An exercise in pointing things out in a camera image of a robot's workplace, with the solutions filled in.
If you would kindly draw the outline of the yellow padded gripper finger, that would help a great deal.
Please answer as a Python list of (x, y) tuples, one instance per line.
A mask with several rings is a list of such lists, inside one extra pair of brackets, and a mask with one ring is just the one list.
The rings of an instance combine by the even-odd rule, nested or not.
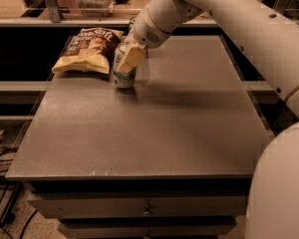
[(127, 74), (141, 63), (147, 56), (147, 47), (138, 44), (129, 44), (125, 54), (121, 58), (117, 70)]

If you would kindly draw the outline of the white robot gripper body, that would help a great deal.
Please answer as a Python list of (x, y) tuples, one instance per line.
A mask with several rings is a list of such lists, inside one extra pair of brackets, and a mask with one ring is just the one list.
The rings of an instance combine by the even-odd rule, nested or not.
[(133, 37), (149, 49), (158, 48), (169, 36), (170, 33), (159, 29), (151, 20), (148, 8), (144, 8), (136, 17), (133, 25)]

